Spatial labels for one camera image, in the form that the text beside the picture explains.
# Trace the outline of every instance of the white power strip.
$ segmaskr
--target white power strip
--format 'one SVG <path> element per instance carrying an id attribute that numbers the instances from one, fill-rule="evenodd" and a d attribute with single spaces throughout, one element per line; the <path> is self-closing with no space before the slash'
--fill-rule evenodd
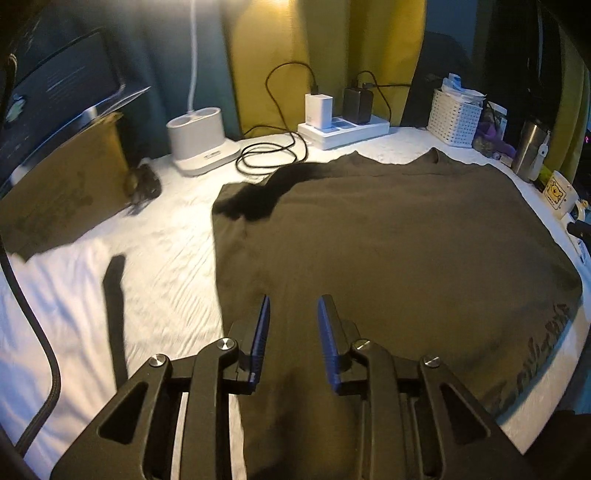
<path id="1" fill-rule="evenodd" d="M 338 116 L 333 118 L 330 127 L 324 130 L 308 124 L 299 124 L 297 131 L 316 148 L 328 150 L 387 135 L 390 132 L 390 124 L 387 120 L 375 115 L 372 115 L 369 123 L 365 125 L 356 125 Z"/>

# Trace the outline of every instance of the brown box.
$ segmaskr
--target brown box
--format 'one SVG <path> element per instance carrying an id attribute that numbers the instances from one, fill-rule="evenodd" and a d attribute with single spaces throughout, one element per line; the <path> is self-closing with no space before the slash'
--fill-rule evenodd
<path id="1" fill-rule="evenodd" d="M 25 259 L 81 235 L 122 210 L 127 162 L 111 113 L 53 151 L 0 200 L 8 252 Z"/>

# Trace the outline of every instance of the blue gripper pad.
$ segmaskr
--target blue gripper pad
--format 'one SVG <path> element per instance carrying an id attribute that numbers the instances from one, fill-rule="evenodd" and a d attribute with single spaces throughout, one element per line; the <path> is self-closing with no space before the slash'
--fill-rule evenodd
<path id="1" fill-rule="evenodd" d="M 339 319 L 334 318 L 332 311 L 334 303 L 328 295 L 323 295 L 318 300 L 318 328 L 320 330 L 320 342 L 324 355 L 326 378 L 332 389 L 336 392 L 340 386 L 339 352 L 333 334 L 334 323 Z"/>
<path id="2" fill-rule="evenodd" d="M 267 345 L 267 334 L 269 333 L 270 318 L 271 300 L 265 295 L 265 298 L 262 301 L 258 322 L 256 324 L 255 337 L 252 342 L 251 373 L 248 383 L 253 390 L 261 379 L 262 362 L 265 356 L 265 347 Z"/>

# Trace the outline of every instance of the dark t-shirt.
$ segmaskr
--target dark t-shirt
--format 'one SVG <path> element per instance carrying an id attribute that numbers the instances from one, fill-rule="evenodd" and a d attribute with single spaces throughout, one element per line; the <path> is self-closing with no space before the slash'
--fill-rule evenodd
<path id="1" fill-rule="evenodd" d="M 432 149 L 406 165 L 358 153 L 225 185 L 213 206 L 226 331 L 261 294 L 261 383 L 240 397 L 250 478 L 351 478 L 358 400 L 326 380 L 316 304 L 410 359 L 438 355 L 496 415 L 548 358 L 582 294 L 513 182 Z"/>

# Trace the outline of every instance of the black charger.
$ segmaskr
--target black charger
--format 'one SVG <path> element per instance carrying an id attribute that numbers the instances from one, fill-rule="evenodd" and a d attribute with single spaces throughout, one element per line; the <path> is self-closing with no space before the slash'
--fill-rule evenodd
<path id="1" fill-rule="evenodd" d="M 374 93 L 359 87 L 347 87 L 343 91 L 343 119 L 357 125 L 369 123 L 374 105 Z"/>

